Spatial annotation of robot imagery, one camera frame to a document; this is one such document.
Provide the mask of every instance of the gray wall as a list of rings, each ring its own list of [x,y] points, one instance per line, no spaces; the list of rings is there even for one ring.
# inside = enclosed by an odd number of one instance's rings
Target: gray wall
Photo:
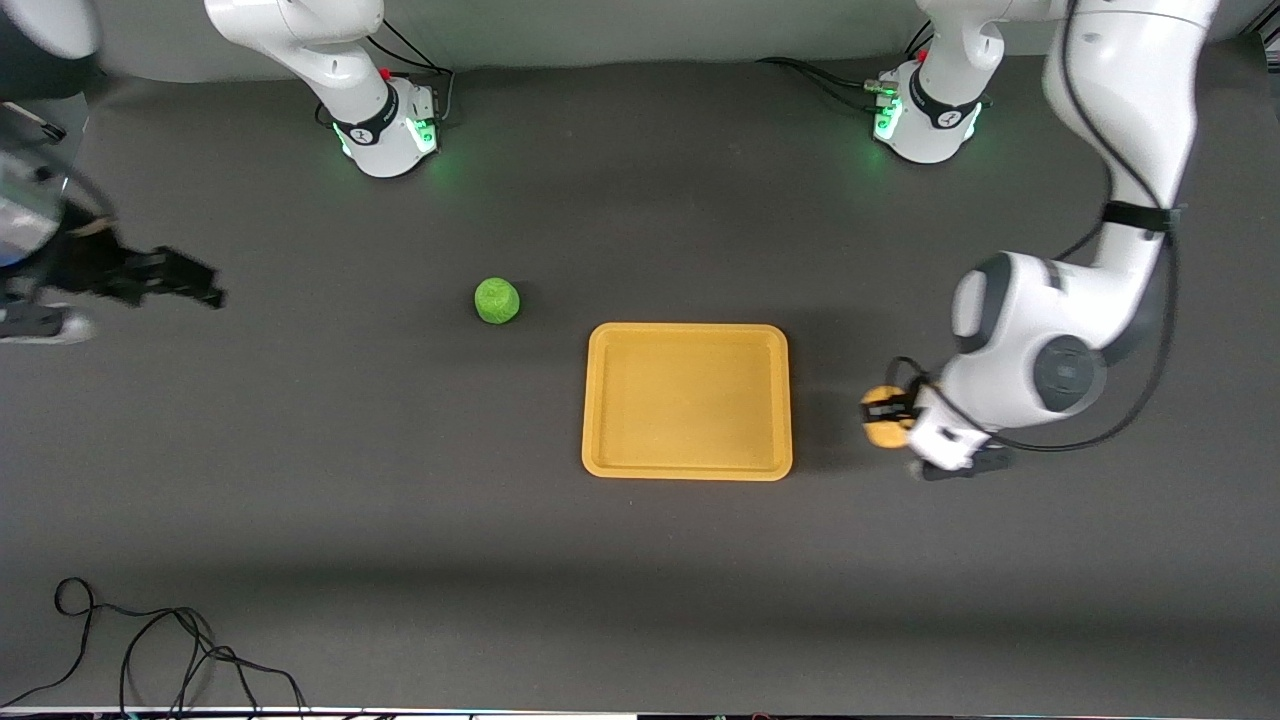
[[[1265,5],[1222,0],[1215,35],[1238,32]],[[97,0],[97,8],[113,73],[173,82],[288,74],[223,40],[202,0]],[[387,0],[387,17],[434,60],[460,69],[865,58],[901,49],[923,22],[910,0]],[[1051,33],[1005,31],[1011,54],[1042,53]]]

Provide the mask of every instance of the yellow tray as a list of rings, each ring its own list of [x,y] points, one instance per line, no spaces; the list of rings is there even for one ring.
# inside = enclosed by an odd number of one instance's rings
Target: yellow tray
[[[595,328],[582,464],[600,478],[783,478],[791,471],[786,336],[772,325]]]

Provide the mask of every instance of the gray table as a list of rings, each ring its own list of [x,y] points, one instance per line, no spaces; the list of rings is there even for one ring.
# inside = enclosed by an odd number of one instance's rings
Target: gray table
[[[968,268],[1091,224],[1102,167],[1036,59],[1005,63],[942,167],[763,65],[467,73],[443,154],[388,182],[311,124],[300,82],[118,90],[84,167],[132,243],[221,268],[229,305],[93,302],[99,340],[0,350],[3,694],[69,661],[78,626],[49,596],[81,574],[202,609],[317,705],[1280,715],[1261,58],[1204,56],[1185,301],[1142,421],[941,484],[870,448],[856,400],[893,354],[947,355]],[[508,327],[468,310],[492,274],[526,299]],[[795,471],[588,475],[585,346],[608,320],[782,328]],[[1108,424],[1148,357],[1027,437]],[[38,702],[113,702],[136,628],[104,620]],[[140,650],[145,700],[168,702],[183,647]],[[239,702],[227,673],[201,700]]]

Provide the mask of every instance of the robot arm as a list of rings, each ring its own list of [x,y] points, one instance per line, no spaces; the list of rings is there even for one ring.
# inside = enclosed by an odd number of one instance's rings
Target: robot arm
[[[973,135],[979,99],[1005,58],[998,23],[1065,15],[1068,0],[915,0],[933,24],[924,59],[881,73],[879,83],[906,88],[873,137],[913,163],[941,163]]]
[[[12,127],[19,117],[44,122],[17,102],[83,91],[97,45],[97,17],[87,0],[0,0],[0,342],[70,343],[92,336],[92,323],[78,309],[41,304],[50,287],[132,306],[154,293],[223,305],[214,269],[169,247],[138,252],[120,245],[110,201],[42,146],[61,142],[64,131],[46,122],[44,141],[29,142]],[[92,197],[96,210],[65,196],[69,182]]]
[[[1083,266],[1002,252],[964,277],[952,306],[959,354],[937,379],[945,397],[920,388],[906,437],[927,469],[965,473],[992,433],[1080,413],[1101,395],[1107,366],[1149,329],[1135,311],[1170,246],[1196,135],[1196,61],[1215,8],[1216,0],[1070,3],[1044,91],[1112,177],[1097,256]]]
[[[383,0],[205,0],[227,40],[293,70],[329,110],[342,149],[366,174],[407,173],[435,151],[430,88],[384,79],[355,41],[383,23]]]

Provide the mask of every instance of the green ball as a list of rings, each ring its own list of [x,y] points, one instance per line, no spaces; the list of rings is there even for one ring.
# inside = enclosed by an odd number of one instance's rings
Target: green ball
[[[476,313],[480,319],[500,325],[520,313],[520,293],[502,278],[489,278],[476,286]]]

